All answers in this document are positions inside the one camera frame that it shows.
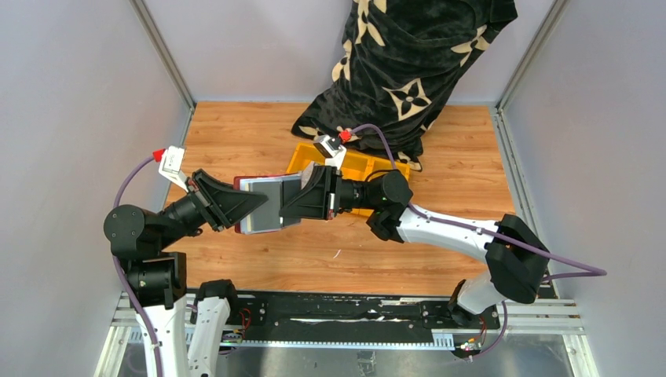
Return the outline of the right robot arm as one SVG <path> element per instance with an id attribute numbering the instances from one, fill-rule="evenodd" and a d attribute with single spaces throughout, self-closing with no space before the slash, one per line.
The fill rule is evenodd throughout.
<path id="1" fill-rule="evenodd" d="M 468 328 L 488 307 L 505 300 L 536 301 L 549 251 L 519 217 L 482 221 L 439 214 L 411 202 L 413 192 L 398 170 L 363 181 L 345 179 L 335 167 L 316 165 L 309 179 L 280 208 L 287 218 L 329 220 L 355 209 L 371 212 L 366 223 L 381 240 L 422 243 L 458 251 L 486 270 L 461 280 L 447 304 L 450 321 Z"/>

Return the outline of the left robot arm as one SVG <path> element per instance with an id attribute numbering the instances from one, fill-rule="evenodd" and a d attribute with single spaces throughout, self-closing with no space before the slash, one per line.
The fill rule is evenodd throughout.
<path id="1" fill-rule="evenodd" d="M 142 330 L 150 376 L 214 376 L 223 329 L 240 316 L 231 280 L 201 284 L 194 299 L 192 339 L 186 339 L 187 262 L 167 247 L 199 236 L 204 225 L 232 228 L 268 200 L 260 192 L 235 189 L 203 170 L 184 179 L 185 195 L 158 213 L 116 204 L 104 234 L 121 283 Z"/>

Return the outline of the yellow three-compartment bin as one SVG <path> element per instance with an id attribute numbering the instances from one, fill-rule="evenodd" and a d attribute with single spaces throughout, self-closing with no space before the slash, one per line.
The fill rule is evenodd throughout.
<path id="1" fill-rule="evenodd" d="M 324 165 L 324 157 L 316 150 L 314 145 L 299 143 L 287 167 L 289 174 L 300 176 L 301 171 L 311 162 Z M 387 159 L 380 159 L 363 155 L 357 152 L 348 152 L 339 169 L 342 177 L 352 180 L 379 179 L 380 204 L 378 210 L 353 210 L 353 214 L 371 216 L 375 211 L 380 213 L 396 210 L 398 213 L 406 208 L 413 196 L 408 185 L 408 169 L 391 166 Z"/>

